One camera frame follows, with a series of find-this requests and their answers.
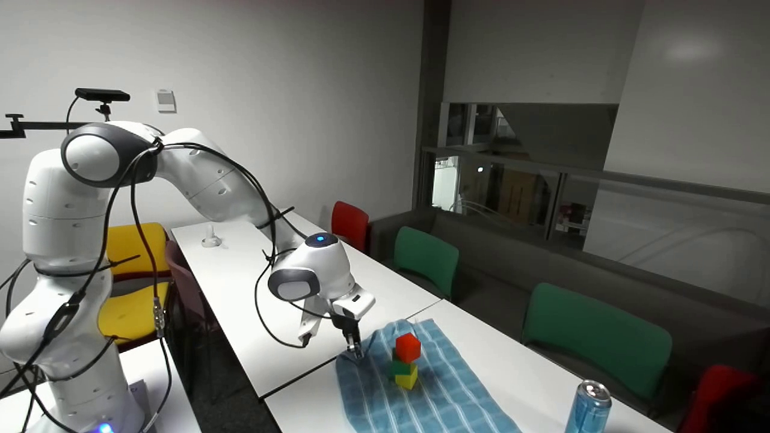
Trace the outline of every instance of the red chair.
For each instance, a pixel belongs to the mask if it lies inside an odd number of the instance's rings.
[[[349,203],[334,203],[332,234],[366,252],[369,248],[369,214]]]
[[[709,411],[725,403],[729,395],[748,389],[758,383],[758,376],[751,370],[738,370],[731,367],[709,367],[693,395],[690,410],[686,411],[679,433],[708,433]]]

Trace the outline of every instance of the green chair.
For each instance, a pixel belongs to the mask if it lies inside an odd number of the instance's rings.
[[[460,250],[443,238],[426,231],[401,226],[395,236],[393,252],[395,270],[401,275],[417,275],[429,282],[429,290],[440,299],[452,299],[455,273]]]
[[[592,364],[645,405],[654,403],[674,347],[667,331],[554,284],[531,292],[523,337]]]

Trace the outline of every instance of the yellow object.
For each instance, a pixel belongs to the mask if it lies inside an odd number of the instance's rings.
[[[158,303],[166,306],[168,284],[158,282]],[[98,314],[103,337],[115,337],[117,347],[153,340],[153,290],[145,287],[126,296],[111,296]]]
[[[419,369],[417,364],[411,364],[407,376],[393,376],[393,377],[396,387],[411,389],[417,385],[417,376],[419,376]]]
[[[170,275],[166,261],[166,229],[160,223],[142,223],[142,234],[152,250],[157,273],[164,276]],[[111,270],[112,279],[150,276],[153,273],[142,236],[133,223],[109,229],[106,256],[111,262],[127,261]]]

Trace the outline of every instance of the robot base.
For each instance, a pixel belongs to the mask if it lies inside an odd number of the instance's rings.
[[[138,424],[138,426],[127,426],[126,432],[127,433],[135,433],[135,432],[140,432],[147,422],[150,422],[150,417],[152,417],[152,408],[150,408],[150,395],[147,395],[147,385],[145,385],[145,380],[138,380],[138,383],[133,383],[129,387],[129,395],[135,397],[135,403],[140,405],[140,410],[142,410],[142,420],[138,422],[133,422],[133,424]],[[33,424],[33,428],[28,428],[28,433],[63,433],[63,428],[58,428],[45,415],[41,415],[41,420]],[[119,428],[112,428],[112,426],[97,426],[97,428],[92,428],[88,433],[122,433]]]

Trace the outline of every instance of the red object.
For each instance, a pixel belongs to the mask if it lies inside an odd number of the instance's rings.
[[[417,335],[401,335],[395,340],[395,359],[400,359],[401,364],[417,364],[421,356],[421,341]]]
[[[369,214],[349,203],[334,203],[332,234],[354,245],[357,250],[369,248]]]
[[[758,383],[758,376],[751,370],[738,370],[731,367],[709,367],[693,395],[690,410],[683,417],[679,433],[704,433],[709,428],[709,410],[731,393],[740,393]]]

